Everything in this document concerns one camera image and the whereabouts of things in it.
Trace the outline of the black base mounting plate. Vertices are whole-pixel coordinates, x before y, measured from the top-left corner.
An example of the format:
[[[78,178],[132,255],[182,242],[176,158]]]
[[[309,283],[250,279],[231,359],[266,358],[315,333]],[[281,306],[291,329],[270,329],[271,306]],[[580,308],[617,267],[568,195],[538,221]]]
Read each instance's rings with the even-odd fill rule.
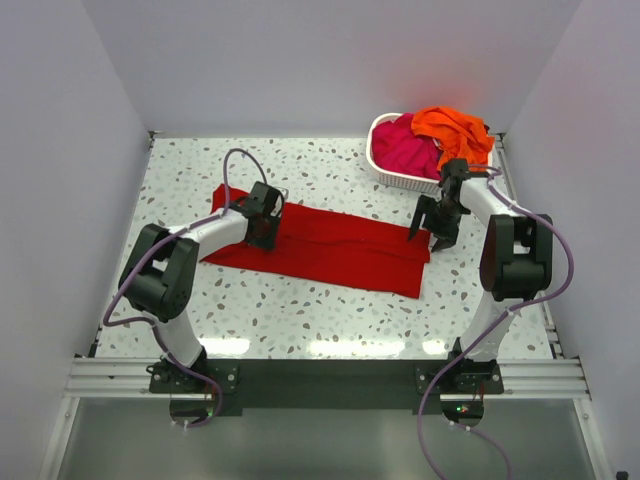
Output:
[[[427,413],[441,412],[441,395],[460,395],[481,418],[480,400],[501,394],[500,367],[467,366],[451,371],[444,360],[199,360],[194,375],[167,360],[147,366],[149,391],[170,397],[177,417],[240,416],[247,409],[338,409],[415,411],[423,395]]]

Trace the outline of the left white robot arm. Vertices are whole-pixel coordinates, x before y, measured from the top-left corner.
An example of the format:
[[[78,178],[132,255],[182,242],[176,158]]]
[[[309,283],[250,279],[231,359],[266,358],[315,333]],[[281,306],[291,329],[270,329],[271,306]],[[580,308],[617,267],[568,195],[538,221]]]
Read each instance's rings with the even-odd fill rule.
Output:
[[[205,349],[187,314],[196,267],[206,257],[233,245],[263,251],[275,248],[286,196],[263,182],[236,201],[190,224],[145,226],[121,274],[115,302],[126,299],[149,324],[168,361],[171,378],[185,392],[200,390],[207,380],[201,362]]]

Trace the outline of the magenta t shirt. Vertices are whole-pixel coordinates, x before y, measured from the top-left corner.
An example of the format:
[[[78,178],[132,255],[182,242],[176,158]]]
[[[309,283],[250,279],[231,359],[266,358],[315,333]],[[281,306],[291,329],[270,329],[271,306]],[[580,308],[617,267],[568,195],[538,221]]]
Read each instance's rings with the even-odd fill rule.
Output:
[[[431,137],[413,133],[413,117],[412,113],[404,113],[373,129],[373,160],[380,168],[393,173],[439,180],[441,151]]]

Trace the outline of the aluminium frame rail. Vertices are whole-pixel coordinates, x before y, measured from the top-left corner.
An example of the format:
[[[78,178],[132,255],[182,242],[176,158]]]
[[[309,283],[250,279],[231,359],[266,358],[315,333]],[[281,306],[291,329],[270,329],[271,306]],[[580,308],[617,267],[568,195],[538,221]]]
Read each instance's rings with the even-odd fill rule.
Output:
[[[210,377],[226,395],[250,388],[276,392],[346,393],[379,388],[385,393],[430,392],[449,398],[587,399],[589,387],[577,360],[464,360],[451,369],[443,360],[212,359]],[[74,360],[64,393],[77,398],[164,396],[190,399],[208,392],[203,381],[172,376],[147,358]]]

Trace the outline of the white laundry basket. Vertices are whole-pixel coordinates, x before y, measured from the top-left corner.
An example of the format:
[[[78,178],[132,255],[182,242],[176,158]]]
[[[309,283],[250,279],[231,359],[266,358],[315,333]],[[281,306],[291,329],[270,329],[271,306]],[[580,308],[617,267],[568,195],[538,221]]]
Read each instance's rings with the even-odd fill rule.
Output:
[[[426,178],[414,177],[409,175],[403,175],[398,173],[393,173],[387,170],[384,170],[377,166],[372,157],[372,132],[373,129],[382,122],[388,120],[395,120],[399,116],[404,113],[385,113],[377,117],[369,128],[369,132],[366,139],[366,147],[365,147],[365,156],[369,166],[373,169],[375,175],[378,178],[378,181],[386,186],[403,188],[411,191],[417,191],[428,195],[434,195],[438,192],[439,187],[438,183],[441,181],[441,171],[439,180],[431,180]],[[471,171],[474,173],[484,173],[489,170],[489,168],[493,165],[493,149],[489,154],[489,164],[486,166],[481,165],[470,165]]]

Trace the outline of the orange t shirt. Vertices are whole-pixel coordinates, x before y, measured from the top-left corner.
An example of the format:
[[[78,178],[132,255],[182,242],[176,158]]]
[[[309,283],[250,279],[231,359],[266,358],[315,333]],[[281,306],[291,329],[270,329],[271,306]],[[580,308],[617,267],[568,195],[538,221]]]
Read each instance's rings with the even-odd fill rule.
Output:
[[[450,107],[429,107],[413,115],[411,130],[438,143],[441,151],[437,169],[452,159],[465,159],[469,165],[486,166],[494,138],[484,121]]]

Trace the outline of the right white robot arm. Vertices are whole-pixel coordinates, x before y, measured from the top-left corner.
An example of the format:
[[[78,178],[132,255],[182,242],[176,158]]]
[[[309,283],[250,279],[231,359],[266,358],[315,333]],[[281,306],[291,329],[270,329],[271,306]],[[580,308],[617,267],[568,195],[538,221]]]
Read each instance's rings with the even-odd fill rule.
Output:
[[[522,305],[547,289],[552,277],[553,233],[550,219],[499,197],[492,185],[494,167],[454,158],[442,167],[440,197],[419,197],[409,228],[413,239],[423,229],[432,234],[433,253],[456,245],[462,217],[474,215],[486,228],[479,264],[480,304],[450,352],[441,375],[459,393],[481,380],[480,366],[496,363],[500,345]]]

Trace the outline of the red t shirt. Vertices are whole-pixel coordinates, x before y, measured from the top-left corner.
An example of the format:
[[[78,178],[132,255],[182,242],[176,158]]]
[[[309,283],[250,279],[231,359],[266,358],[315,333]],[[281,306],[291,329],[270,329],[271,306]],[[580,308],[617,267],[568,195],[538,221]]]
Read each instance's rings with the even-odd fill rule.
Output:
[[[211,264],[417,299],[430,262],[430,234],[287,203],[275,248],[240,243],[205,258]]]

